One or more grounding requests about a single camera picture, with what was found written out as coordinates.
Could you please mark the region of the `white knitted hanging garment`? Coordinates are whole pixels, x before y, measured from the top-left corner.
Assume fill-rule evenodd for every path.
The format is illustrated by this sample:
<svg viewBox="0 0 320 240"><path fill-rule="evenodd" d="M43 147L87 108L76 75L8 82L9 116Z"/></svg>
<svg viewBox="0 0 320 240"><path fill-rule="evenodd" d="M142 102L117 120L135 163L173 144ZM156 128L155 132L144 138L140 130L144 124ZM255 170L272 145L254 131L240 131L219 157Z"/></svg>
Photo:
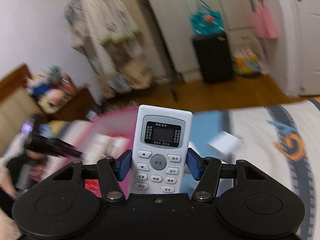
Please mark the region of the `white knitted hanging garment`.
<svg viewBox="0 0 320 240"><path fill-rule="evenodd" d="M114 75L116 64L112 52L116 46L132 59L143 55L137 35L140 29L121 0L72 0L65 7L71 47L76 50L89 41L100 69Z"/></svg>

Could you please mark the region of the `white wardrobe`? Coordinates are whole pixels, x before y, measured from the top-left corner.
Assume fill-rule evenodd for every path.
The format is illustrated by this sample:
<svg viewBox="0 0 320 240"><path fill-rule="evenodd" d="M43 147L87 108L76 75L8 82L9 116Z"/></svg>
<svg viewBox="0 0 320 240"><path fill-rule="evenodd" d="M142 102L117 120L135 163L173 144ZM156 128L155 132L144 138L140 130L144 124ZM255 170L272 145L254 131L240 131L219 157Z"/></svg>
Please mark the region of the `white wardrobe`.
<svg viewBox="0 0 320 240"><path fill-rule="evenodd" d="M148 0L175 69L201 78L193 40L225 32L231 53L255 44L249 0Z"/></svg>

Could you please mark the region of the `teal handbag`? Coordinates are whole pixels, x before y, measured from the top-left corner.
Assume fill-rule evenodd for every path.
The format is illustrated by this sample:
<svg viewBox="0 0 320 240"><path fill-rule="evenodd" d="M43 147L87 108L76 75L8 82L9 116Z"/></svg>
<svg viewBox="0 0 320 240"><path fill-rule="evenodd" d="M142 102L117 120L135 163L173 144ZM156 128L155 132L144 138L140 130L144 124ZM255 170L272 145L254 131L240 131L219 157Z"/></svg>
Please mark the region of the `teal handbag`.
<svg viewBox="0 0 320 240"><path fill-rule="evenodd" d="M219 11L213 11L203 0L198 0L196 12L189 17L196 36L210 36L225 31L222 16Z"/></svg>

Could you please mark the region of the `white TCL remote control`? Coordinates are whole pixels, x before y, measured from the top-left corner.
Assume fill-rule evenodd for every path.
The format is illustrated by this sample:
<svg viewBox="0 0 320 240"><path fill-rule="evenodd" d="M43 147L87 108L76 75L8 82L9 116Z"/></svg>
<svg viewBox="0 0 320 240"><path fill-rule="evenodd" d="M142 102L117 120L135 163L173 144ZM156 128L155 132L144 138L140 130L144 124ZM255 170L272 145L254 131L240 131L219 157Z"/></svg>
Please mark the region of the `white TCL remote control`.
<svg viewBox="0 0 320 240"><path fill-rule="evenodd" d="M132 150L129 193L178 194L189 147L193 114L141 105Z"/></svg>

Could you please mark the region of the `wooden nightstand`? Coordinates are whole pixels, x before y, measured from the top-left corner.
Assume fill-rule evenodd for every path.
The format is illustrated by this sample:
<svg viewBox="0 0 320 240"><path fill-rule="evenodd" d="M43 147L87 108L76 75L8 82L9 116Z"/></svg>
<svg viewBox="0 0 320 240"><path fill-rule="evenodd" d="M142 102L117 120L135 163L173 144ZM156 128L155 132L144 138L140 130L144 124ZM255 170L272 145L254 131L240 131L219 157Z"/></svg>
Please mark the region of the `wooden nightstand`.
<svg viewBox="0 0 320 240"><path fill-rule="evenodd" d="M1 78L1 102L11 96L17 90L24 89L27 78L32 74L28 65L23 63ZM73 95L66 95L54 107L49 107L46 99L35 100L30 98L38 111L46 116L48 120L83 120L89 109L95 105L95 100L86 85L75 90Z"/></svg>

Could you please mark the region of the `brown paper bag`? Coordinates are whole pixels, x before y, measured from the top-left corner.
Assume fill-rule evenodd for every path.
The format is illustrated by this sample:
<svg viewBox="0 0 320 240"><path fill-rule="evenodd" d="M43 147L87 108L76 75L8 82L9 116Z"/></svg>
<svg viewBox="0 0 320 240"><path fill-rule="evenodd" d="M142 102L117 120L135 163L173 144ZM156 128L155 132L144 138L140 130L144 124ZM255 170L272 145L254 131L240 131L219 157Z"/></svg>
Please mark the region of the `brown paper bag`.
<svg viewBox="0 0 320 240"><path fill-rule="evenodd" d="M128 84L135 90L147 89L153 82L153 73L146 58L131 59L119 68Z"/></svg>

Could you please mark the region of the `white square charger plug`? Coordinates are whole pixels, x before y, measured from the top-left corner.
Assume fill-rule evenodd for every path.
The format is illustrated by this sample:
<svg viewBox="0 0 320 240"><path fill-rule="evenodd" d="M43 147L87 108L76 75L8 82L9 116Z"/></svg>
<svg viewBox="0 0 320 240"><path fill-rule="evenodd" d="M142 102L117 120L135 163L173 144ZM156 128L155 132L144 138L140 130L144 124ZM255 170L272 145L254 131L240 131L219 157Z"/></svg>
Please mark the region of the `white square charger plug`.
<svg viewBox="0 0 320 240"><path fill-rule="evenodd" d="M231 163L233 153L242 145L242 140L226 131L221 131L207 143L210 152L221 161Z"/></svg>

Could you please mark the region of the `pink hanging bag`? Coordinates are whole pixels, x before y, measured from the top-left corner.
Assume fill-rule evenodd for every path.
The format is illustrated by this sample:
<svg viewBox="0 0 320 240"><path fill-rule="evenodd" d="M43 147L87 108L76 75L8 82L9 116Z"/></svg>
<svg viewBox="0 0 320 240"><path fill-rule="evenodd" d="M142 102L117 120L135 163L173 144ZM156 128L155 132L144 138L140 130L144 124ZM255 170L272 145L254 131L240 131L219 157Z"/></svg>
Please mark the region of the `pink hanging bag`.
<svg viewBox="0 0 320 240"><path fill-rule="evenodd" d="M266 40L278 38L276 25L268 8L256 5L255 11L251 12L251 19L257 37Z"/></svg>

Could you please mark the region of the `black suitcase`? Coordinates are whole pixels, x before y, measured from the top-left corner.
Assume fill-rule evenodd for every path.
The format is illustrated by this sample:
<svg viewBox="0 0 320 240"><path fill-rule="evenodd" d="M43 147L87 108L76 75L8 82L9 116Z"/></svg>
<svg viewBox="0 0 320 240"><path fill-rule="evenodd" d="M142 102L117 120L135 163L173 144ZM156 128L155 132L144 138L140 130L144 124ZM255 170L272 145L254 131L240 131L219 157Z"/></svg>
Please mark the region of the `black suitcase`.
<svg viewBox="0 0 320 240"><path fill-rule="evenodd" d="M192 43L204 83L215 84L233 80L233 63L225 32L194 36Z"/></svg>

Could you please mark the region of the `colourful gift bag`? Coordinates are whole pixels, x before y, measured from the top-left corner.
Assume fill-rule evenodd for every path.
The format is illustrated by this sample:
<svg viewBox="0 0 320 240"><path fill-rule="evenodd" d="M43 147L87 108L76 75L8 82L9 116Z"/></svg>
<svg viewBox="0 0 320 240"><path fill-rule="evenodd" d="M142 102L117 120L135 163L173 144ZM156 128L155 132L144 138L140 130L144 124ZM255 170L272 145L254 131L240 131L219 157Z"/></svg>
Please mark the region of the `colourful gift bag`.
<svg viewBox="0 0 320 240"><path fill-rule="evenodd" d="M252 46L235 50L233 53L233 64L236 74L240 76L260 74L258 56Z"/></svg>

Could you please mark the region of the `black clothes rack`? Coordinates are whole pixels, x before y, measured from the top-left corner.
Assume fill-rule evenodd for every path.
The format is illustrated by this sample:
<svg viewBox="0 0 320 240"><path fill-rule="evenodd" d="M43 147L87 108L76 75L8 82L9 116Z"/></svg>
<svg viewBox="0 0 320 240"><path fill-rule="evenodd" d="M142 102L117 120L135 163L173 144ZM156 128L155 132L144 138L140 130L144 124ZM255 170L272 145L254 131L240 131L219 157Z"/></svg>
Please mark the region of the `black clothes rack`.
<svg viewBox="0 0 320 240"><path fill-rule="evenodd" d="M149 0L140 0L140 2L143 5L143 12L146 14L147 24L151 28L151 36L155 38L156 48L160 53L159 57L161 59L161 62L164 64L164 69L169 81L172 97L175 102L178 102L176 85L178 85L179 83L185 83L184 77L182 76L182 73L178 72L174 66Z"/></svg>

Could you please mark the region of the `pink cardboard box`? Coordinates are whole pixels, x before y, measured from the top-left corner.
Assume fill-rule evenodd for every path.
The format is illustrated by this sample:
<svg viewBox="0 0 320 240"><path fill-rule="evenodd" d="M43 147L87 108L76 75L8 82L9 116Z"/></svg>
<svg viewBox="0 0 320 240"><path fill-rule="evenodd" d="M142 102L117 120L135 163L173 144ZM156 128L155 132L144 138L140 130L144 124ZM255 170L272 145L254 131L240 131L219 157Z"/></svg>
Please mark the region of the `pink cardboard box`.
<svg viewBox="0 0 320 240"><path fill-rule="evenodd" d="M93 165L106 157L117 159L132 148L137 113L137 107L126 107L99 114L91 121L51 121L39 124L39 133L72 145L81 152L79 159L84 165ZM17 185L28 190L75 159L67 153L61 157L48 156L43 164L24 167Z"/></svg>

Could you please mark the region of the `white door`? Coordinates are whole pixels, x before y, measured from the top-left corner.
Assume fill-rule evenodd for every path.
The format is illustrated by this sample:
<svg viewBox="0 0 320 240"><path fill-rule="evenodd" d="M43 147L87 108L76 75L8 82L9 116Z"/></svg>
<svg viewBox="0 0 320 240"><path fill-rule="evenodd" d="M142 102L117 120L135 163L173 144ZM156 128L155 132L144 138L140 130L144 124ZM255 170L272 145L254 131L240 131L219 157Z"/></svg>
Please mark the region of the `white door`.
<svg viewBox="0 0 320 240"><path fill-rule="evenodd" d="M319 0L279 0L286 42L286 91L319 95Z"/></svg>

